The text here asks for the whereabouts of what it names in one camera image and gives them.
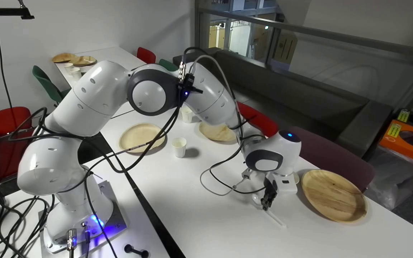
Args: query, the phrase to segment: wire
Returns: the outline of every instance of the wire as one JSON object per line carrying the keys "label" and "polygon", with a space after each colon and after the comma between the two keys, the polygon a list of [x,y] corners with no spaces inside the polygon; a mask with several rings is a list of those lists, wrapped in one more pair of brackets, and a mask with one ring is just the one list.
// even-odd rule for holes
{"label": "wire", "polygon": [[[83,187],[85,187],[85,190],[86,190],[86,196],[88,196],[88,201],[89,201],[89,206],[91,206],[91,209],[92,209],[92,213],[95,214],[95,217],[99,217],[98,213],[96,213],[96,210],[95,210],[95,207],[93,207],[93,204],[92,204],[92,200],[91,200],[91,193],[89,193],[89,187],[88,187],[88,180],[83,183]],[[108,244],[109,244],[114,256],[118,258],[116,250],[115,250],[115,246],[111,243],[111,240],[109,240],[109,237],[108,237],[108,233],[105,232],[105,227],[102,226],[102,223],[98,223],[98,224],[99,224],[102,233],[105,234],[105,239],[106,239],[106,242],[108,242]]]}
{"label": "wire", "polygon": [[210,187],[204,183],[202,177],[204,177],[204,174],[205,174],[207,171],[210,171],[210,169],[204,170],[204,171],[201,173],[201,176],[200,176],[201,184],[202,184],[208,191],[211,191],[211,193],[214,193],[214,194],[218,194],[218,196],[227,196],[227,194],[231,193],[234,189],[237,189],[238,184],[241,184],[243,181],[245,181],[245,177],[243,177],[238,183],[233,184],[233,187],[228,189],[225,193],[218,193],[218,191],[210,189]]}
{"label": "wire", "polygon": [[23,8],[26,8],[26,5],[25,5],[25,1],[23,1],[23,0],[19,0],[19,4],[20,4]]}
{"label": "wire", "polygon": [[15,110],[13,110],[13,103],[12,103],[12,97],[10,97],[10,93],[9,93],[6,72],[5,72],[5,58],[3,58],[3,50],[2,50],[2,38],[0,38],[0,71],[2,71],[2,77],[3,77],[3,84],[5,84],[5,91],[6,91],[7,101],[9,101],[9,107],[12,110],[12,118],[13,118],[15,126],[16,126],[17,120],[16,120],[16,114],[15,114]]}
{"label": "wire", "polygon": [[[20,246],[16,247],[15,243],[10,242],[10,237],[15,237],[13,240],[16,240],[20,234],[17,233],[20,229],[25,230],[26,226],[26,216],[27,213],[32,210],[32,207],[35,206],[36,201],[43,201],[45,203],[45,209],[42,213],[42,217],[39,219],[39,222],[36,223],[35,229],[32,230],[32,233],[27,236],[26,242]],[[20,204],[29,201],[27,207],[20,212],[16,207],[19,207]],[[52,204],[49,207],[49,203],[45,199],[40,199],[39,196],[33,196],[33,197],[27,197],[25,200],[20,200],[19,203],[13,204],[13,206],[7,206],[5,199],[0,197],[0,243],[5,243],[3,250],[0,252],[0,256],[5,256],[5,253],[7,252],[7,249],[12,249],[15,253],[13,256],[26,256],[27,250],[30,249],[32,243],[39,237],[40,230],[43,229],[45,223],[46,223],[46,217],[49,214],[49,212],[52,210],[55,201],[55,196],[52,196]],[[16,213],[19,217],[16,219],[16,222],[12,224],[10,230],[5,234],[3,233],[3,220],[10,214],[10,213]]]}
{"label": "wire", "polygon": [[202,51],[204,54],[208,54],[208,52],[207,52],[204,48],[201,48],[201,47],[191,45],[191,47],[185,48],[185,50],[182,51],[182,57],[181,57],[181,62],[179,62],[179,67],[182,68],[182,75],[187,74],[187,54],[188,54],[188,51],[191,51],[191,50],[198,50],[198,51]]}
{"label": "wire", "polygon": [[[243,138],[251,137],[251,136],[247,136],[247,137],[243,136],[243,134],[244,134],[243,126],[244,126],[245,121],[243,120],[243,117],[241,117],[241,114],[240,114],[240,110],[238,110],[238,107],[237,107],[237,97],[235,97],[234,90],[231,88],[231,85],[230,85],[230,83],[228,83],[228,80],[227,80],[227,77],[225,77],[225,72],[224,72],[223,67],[220,65],[220,62],[218,62],[212,55],[201,54],[201,55],[198,55],[198,57],[194,60],[194,64],[190,67],[190,72],[191,72],[191,71],[195,72],[195,65],[197,65],[197,62],[198,62],[201,58],[208,58],[208,60],[211,60],[211,61],[218,67],[218,70],[220,70],[220,72],[221,72],[221,75],[223,75],[223,81],[224,81],[224,84],[225,84],[225,88],[227,88],[227,90],[230,91],[230,94],[233,95],[233,100],[234,100],[234,103],[235,103],[237,120],[238,120],[238,124],[237,124],[234,128],[240,128],[240,138],[243,140]],[[225,183],[224,180],[221,180],[221,179],[212,171],[214,167],[217,167],[217,166],[220,166],[220,164],[231,160],[233,157],[235,157],[235,156],[240,153],[243,144],[244,144],[244,141],[241,141],[240,147],[238,147],[230,157],[227,157],[227,158],[224,158],[224,160],[221,160],[221,161],[214,163],[212,166],[210,166],[210,169],[204,170],[204,171],[200,174],[201,184],[202,184],[208,191],[212,191],[212,193],[220,194],[220,196],[228,194],[228,193],[217,193],[217,191],[214,191],[214,190],[211,190],[210,187],[205,186],[205,183],[204,183],[204,180],[202,180],[202,176],[204,176],[207,171],[210,171],[211,176],[212,176],[215,180],[218,180],[221,184],[227,186],[230,190],[234,190],[234,191],[237,191],[237,193],[250,194],[250,193],[257,193],[257,191],[261,191],[263,189],[266,189],[266,187],[263,186],[263,187],[260,187],[260,189],[257,189],[257,190],[250,190],[250,191],[238,190],[237,186],[238,186],[238,183],[241,183],[241,181],[238,181],[238,183],[235,183],[235,184],[231,186],[231,184]]]}

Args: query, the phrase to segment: led light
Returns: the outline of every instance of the led light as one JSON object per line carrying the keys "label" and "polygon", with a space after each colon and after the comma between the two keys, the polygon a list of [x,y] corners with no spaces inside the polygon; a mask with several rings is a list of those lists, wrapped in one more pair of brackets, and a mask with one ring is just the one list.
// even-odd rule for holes
{"label": "led light", "polygon": [[102,226],[105,224],[102,219],[99,219],[98,216],[92,214],[92,220],[98,224],[101,223]]}

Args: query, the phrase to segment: white table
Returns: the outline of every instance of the white table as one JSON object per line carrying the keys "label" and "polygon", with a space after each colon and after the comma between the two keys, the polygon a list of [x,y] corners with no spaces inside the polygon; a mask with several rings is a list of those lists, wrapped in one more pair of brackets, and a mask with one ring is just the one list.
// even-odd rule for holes
{"label": "white table", "polygon": [[[121,150],[119,137],[128,127],[141,121],[162,126],[168,115],[126,113],[112,118],[102,134],[112,148]],[[237,146],[210,141],[198,133],[197,124],[182,121],[169,133],[169,137],[177,136],[187,137],[190,153],[198,156],[177,158],[165,146],[147,156],[131,173],[187,256],[413,256],[413,224],[367,197],[367,214],[342,224],[313,212],[297,194],[280,194],[273,203],[273,214],[268,214],[256,207],[251,196],[230,193],[220,197],[207,191],[200,183],[200,173],[231,154]],[[122,160],[129,164],[135,156],[124,154]],[[238,156],[218,167],[217,174],[235,183],[244,167]],[[297,164],[297,170],[311,167],[304,158]],[[227,190],[210,176],[205,181],[215,190]],[[261,180],[253,180],[241,189],[260,186]]]}
{"label": "white table", "polygon": [[[108,47],[108,48],[98,48],[98,50],[89,50],[89,51],[81,51],[76,52],[78,55],[93,55],[98,61],[101,60],[111,60],[115,62],[119,62],[126,70],[132,70],[135,67],[147,64],[136,55],[131,54],[129,51],[121,48],[121,47]],[[72,71],[66,67],[66,62],[56,62],[56,67],[68,81],[71,87],[75,87],[79,77],[73,75]],[[122,105],[115,115],[124,114],[134,110],[129,104]]]}

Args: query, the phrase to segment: round wooden board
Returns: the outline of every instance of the round wooden board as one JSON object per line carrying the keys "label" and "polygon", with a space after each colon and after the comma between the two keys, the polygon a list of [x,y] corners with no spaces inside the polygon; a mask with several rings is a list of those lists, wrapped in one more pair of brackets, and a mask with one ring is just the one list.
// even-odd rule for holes
{"label": "round wooden board", "polygon": [[79,55],[71,60],[75,65],[92,65],[96,62],[93,55]]}
{"label": "round wooden board", "polygon": [[307,171],[303,177],[303,190],[314,209],[332,220],[352,222],[366,214],[362,190],[330,170]]}
{"label": "round wooden board", "polygon": [[237,141],[235,133],[225,124],[212,126],[205,121],[201,121],[198,128],[205,137],[214,141],[218,141],[218,143],[235,143]]}
{"label": "round wooden board", "polygon": [[53,62],[68,62],[73,58],[78,58],[78,55],[66,51],[66,52],[59,52],[55,57],[52,57],[52,61]]}
{"label": "round wooden board", "polygon": [[[139,123],[128,130],[121,136],[119,144],[122,148],[131,148],[139,144],[144,144],[149,140],[152,140],[158,133],[161,131],[161,127],[151,124],[151,123]],[[167,141],[167,136],[158,138],[152,146],[149,153],[154,150],[158,150],[164,146]],[[132,150],[128,150],[128,153],[139,154],[147,148],[147,146],[141,146]]]}

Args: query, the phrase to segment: white robotic arm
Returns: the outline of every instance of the white robotic arm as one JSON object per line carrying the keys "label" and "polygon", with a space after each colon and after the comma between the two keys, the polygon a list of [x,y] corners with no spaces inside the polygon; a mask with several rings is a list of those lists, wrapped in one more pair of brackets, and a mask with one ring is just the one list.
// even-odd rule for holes
{"label": "white robotic arm", "polygon": [[[204,65],[195,64],[194,70],[194,74],[188,72],[181,78],[178,71],[169,72],[158,64],[148,64],[128,74],[116,62],[99,61],[48,115],[46,127],[53,133],[88,137],[96,134],[126,100],[136,111],[149,115],[185,103],[211,124],[227,123],[235,127],[240,137],[241,118],[228,90]],[[291,166],[288,160],[299,156],[300,143],[294,138],[276,134],[256,144],[245,143],[247,164],[254,170],[273,173],[267,177],[277,187],[280,180],[274,177],[287,174]],[[56,193],[60,200],[46,226],[56,243],[65,242],[71,229],[78,234],[83,230],[99,233],[93,223],[106,223],[114,210],[114,203],[92,176],[86,183],[99,217],[93,216],[86,201],[85,189],[81,186],[86,167],[78,161],[81,141],[78,137],[62,136],[35,140],[19,164],[20,189],[35,194]],[[270,201],[264,207],[270,206],[276,189],[267,194]]]}

